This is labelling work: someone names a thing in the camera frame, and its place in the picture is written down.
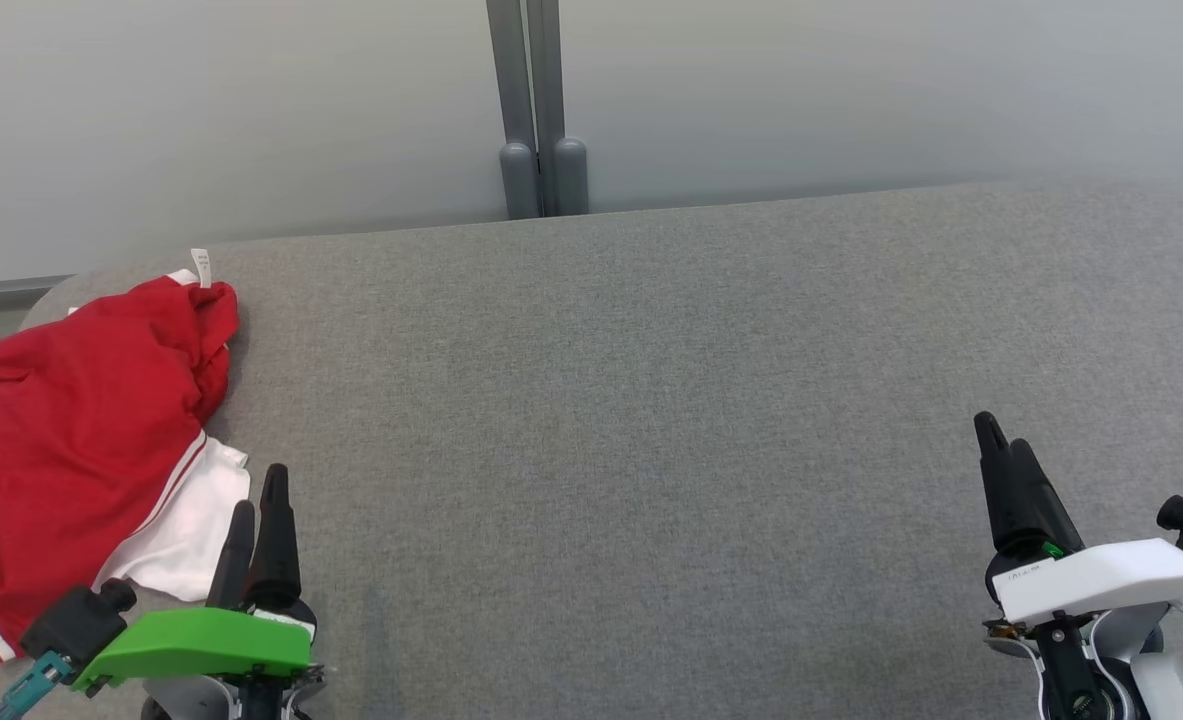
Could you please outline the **grey fabric sofa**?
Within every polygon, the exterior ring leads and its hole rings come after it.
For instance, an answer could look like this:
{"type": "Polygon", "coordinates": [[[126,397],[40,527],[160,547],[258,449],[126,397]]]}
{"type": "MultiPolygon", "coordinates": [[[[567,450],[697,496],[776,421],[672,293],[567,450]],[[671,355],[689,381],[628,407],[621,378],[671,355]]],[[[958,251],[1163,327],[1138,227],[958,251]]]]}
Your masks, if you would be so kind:
{"type": "Polygon", "coordinates": [[[1183,192],[958,184],[211,246],[315,720],[1037,720],[972,419],[1183,495],[1183,192]]]}

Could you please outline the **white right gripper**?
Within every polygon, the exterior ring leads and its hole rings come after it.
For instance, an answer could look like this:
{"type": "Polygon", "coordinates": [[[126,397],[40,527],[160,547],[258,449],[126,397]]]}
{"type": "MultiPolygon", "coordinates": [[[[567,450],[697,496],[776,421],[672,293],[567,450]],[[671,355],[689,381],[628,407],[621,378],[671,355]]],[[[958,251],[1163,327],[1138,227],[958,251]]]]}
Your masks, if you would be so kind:
{"type": "Polygon", "coordinates": [[[994,575],[995,602],[1008,623],[1042,625],[1059,612],[1077,618],[1183,599],[1179,547],[1153,538],[1085,550],[1030,443],[1017,437],[1010,445],[989,411],[974,416],[974,429],[995,552],[1015,560],[1064,556],[994,575]]]}

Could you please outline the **grey cylindrical post foot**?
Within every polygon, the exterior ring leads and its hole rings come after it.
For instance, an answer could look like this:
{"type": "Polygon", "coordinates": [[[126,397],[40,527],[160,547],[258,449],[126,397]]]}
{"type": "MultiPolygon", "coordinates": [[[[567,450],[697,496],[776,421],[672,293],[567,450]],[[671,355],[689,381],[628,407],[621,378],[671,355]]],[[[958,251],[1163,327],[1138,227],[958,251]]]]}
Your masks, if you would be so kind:
{"type": "Polygon", "coordinates": [[[560,138],[552,145],[555,210],[560,218],[578,218],[590,213],[588,202],[588,156],[581,140],[560,138]]]}
{"type": "Polygon", "coordinates": [[[536,153],[526,143],[509,142],[500,147],[499,163],[508,219],[541,218],[544,210],[536,153]]]}

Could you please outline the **red white-striped basketball shorts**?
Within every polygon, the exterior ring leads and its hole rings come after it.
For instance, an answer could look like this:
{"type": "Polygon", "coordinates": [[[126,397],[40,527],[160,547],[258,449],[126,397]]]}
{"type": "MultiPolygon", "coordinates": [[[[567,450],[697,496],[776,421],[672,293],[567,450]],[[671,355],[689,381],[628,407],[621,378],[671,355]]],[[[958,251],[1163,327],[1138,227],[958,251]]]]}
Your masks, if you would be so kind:
{"type": "Polygon", "coordinates": [[[222,404],[235,290],[193,268],[0,340],[0,664],[75,585],[211,591],[247,455],[206,427],[222,404]]]}

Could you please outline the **grey metal partition post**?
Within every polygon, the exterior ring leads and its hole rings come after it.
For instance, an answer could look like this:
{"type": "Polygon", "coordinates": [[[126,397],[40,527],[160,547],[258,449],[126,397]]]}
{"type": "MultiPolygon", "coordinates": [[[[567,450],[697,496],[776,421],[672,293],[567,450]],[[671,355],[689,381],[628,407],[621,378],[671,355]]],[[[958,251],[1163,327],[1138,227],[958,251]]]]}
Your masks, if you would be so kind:
{"type": "Polygon", "coordinates": [[[565,132],[560,4],[558,0],[524,0],[524,9],[542,209],[547,218],[558,218],[560,174],[556,173],[555,147],[565,132]]]}
{"type": "Polygon", "coordinates": [[[522,142],[536,153],[534,105],[522,0],[485,0],[498,82],[505,143],[522,142]]]}

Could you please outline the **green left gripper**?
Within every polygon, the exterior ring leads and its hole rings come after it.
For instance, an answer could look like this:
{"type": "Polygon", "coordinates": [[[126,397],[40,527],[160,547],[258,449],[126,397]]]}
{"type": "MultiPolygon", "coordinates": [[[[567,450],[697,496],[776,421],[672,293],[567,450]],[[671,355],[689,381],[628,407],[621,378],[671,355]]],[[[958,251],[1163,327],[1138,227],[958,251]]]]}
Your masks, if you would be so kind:
{"type": "Polygon", "coordinates": [[[75,675],[73,690],[92,698],[103,687],[135,679],[212,676],[280,682],[323,682],[312,659],[318,625],[300,598],[297,523],[289,500],[289,471],[266,471],[258,502],[235,502],[213,571],[208,607],[183,607],[127,620],[125,628],[75,675]],[[243,588],[245,583],[245,605],[243,588]]]}

